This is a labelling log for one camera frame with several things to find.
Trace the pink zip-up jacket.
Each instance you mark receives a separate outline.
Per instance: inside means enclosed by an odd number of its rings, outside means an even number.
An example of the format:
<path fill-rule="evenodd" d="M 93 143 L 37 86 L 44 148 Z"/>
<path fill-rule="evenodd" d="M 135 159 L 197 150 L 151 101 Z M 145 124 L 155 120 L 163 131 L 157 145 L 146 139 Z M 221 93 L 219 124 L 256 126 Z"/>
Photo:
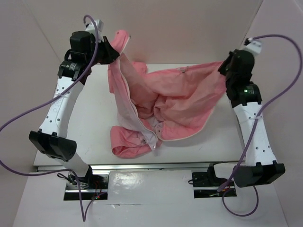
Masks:
<path fill-rule="evenodd" d="M 119 57 L 107 70 L 119 123 L 110 130 L 111 151 L 120 158 L 198 134 L 226 91 L 219 61 L 149 72 L 145 63 L 128 60 L 129 40 L 126 31 L 116 32 L 111 45 Z"/>

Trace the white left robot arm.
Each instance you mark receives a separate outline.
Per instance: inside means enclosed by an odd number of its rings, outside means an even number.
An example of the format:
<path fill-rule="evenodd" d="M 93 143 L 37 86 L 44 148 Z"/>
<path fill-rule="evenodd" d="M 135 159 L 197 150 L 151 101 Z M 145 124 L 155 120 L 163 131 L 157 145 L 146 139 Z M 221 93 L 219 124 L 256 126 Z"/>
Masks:
<path fill-rule="evenodd" d="M 70 169 L 70 179 L 87 189 L 93 184 L 92 168 L 77 154 L 77 143 L 67 138 L 68 124 L 92 66 L 110 64 L 119 53 L 107 37 L 96 39 L 88 31 L 72 33 L 70 45 L 59 66 L 54 101 L 39 129 L 30 132 L 29 140 L 42 154 Z"/>

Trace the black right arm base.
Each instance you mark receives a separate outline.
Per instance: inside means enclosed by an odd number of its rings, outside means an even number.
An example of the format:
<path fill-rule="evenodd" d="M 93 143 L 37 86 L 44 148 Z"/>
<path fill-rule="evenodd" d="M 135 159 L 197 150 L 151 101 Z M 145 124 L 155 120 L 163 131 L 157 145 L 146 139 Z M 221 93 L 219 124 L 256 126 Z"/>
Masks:
<path fill-rule="evenodd" d="M 222 191 L 217 191 L 217 188 L 226 181 L 225 178 L 215 176 L 214 165 L 210 164 L 206 170 L 192 172 L 192 179 L 188 180 L 188 183 L 193 186 L 195 199 L 219 198 L 223 195 L 225 197 L 236 197 L 234 182 L 229 183 Z"/>

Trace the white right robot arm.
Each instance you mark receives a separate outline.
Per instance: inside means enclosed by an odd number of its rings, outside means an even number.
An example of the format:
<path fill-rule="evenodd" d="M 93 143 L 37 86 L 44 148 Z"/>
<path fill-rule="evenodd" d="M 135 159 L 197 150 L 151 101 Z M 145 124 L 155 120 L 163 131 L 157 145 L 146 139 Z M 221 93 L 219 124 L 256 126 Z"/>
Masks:
<path fill-rule="evenodd" d="M 245 143 L 232 171 L 232 179 L 240 188 L 271 184 L 285 173 L 285 165 L 278 163 L 269 144 L 259 87 L 250 80 L 254 64 L 252 53 L 236 49 L 218 69 L 226 77 L 226 94 Z"/>

